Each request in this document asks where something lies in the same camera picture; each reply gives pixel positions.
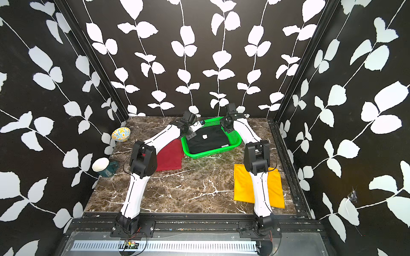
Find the green plastic basket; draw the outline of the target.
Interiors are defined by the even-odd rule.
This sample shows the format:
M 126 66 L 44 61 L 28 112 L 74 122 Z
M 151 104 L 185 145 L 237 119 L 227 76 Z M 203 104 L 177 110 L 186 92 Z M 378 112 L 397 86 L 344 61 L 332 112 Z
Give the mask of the green plastic basket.
M 205 120 L 205 125 L 203 127 L 209 127 L 209 126 L 213 126 L 213 125 L 221 125 L 220 124 L 220 119 L 222 117 L 215 117 L 215 118 L 210 118 L 210 119 L 206 119 Z M 182 137 L 181 138 L 181 143 L 182 143 L 182 147 L 183 147 L 183 151 L 185 153 L 186 156 L 191 157 L 193 159 L 200 159 L 206 156 L 211 156 L 211 155 L 215 155 L 215 154 L 219 154 L 219 153 L 223 153 L 226 151 L 231 151 L 237 147 L 239 147 L 242 143 L 242 138 L 239 135 L 239 133 L 235 130 L 233 130 L 231 133 L 226 133 L 229 142 L 231 143 L 230 146 L 227 147 L 223 147 L 223 148 L 219 148 L 219 149 L 214 149 L 214 150 L 210 150 L 210 151 L 206 151 L 204 153 L 199 153 L 199 154 L 190 154 L 188 146 L 187 146 L 187 141 L 186 137 Z

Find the red t-shirt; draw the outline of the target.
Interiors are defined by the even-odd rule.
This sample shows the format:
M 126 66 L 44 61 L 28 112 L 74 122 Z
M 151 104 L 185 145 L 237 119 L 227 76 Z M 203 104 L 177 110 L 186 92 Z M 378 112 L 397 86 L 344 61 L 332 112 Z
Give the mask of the red t-shirt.
M 181 140 L 173 140 L 157 154 L 158 166 L 156 172 L 181 169 L 184 155 Z

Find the yellow t-shirt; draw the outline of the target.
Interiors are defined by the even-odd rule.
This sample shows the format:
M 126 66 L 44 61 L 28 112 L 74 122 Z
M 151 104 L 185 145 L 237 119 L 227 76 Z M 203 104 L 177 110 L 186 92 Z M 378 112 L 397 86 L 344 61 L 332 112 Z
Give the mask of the yellow t-shirt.
M 284 193 L 281 184 L 281 175 L 277 169 L 269 168 L 267 174 L 269 202 L 273 208 L 285 208 Z M 243 164 L 234 165 L 234 200 L 246 203 L 255 203 L 251 176 Z

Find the black t-shirt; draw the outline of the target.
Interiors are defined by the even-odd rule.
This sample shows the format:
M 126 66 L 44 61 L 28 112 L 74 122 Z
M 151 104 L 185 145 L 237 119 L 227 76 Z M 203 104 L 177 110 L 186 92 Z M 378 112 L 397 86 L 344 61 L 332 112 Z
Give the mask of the black t-shirt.
M 190 154 L 204 153 L 231 145 L 221 125 L 203 127 L 195 133 L 196 136 L 187 141 Z

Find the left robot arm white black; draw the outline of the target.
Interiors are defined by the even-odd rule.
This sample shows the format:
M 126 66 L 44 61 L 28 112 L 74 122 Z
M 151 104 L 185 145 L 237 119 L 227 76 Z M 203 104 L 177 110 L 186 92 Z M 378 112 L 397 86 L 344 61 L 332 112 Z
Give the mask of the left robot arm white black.
M 145 141 L 136 141 L 130 156 L 130 183 L 126 199 L 115 219 L 115 227 L 127 235 L 138 232 L 141 203 L 146 185 L 158 167 L 157 153 L 183 136 L 193 137 L 204 126 L 204 121 L 185 111 L 183 116 L 170 122 L 161 132 Z

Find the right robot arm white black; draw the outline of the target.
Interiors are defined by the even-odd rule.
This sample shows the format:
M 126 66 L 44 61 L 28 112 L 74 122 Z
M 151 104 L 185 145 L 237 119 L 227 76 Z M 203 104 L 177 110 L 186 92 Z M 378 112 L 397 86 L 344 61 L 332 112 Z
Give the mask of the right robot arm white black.
M 234 103 L 225 106 L 226 114 L 221 125 L 227 132 L 236 131 L 245 143 L 243 163 L 250 174 L 254 192 L 254 232 L 266 236 L 274 230 L 275 220 L 269 201 L 268 172 L 270 167 L 270 144 L 261 139 L 249 125 L 243 113 Z

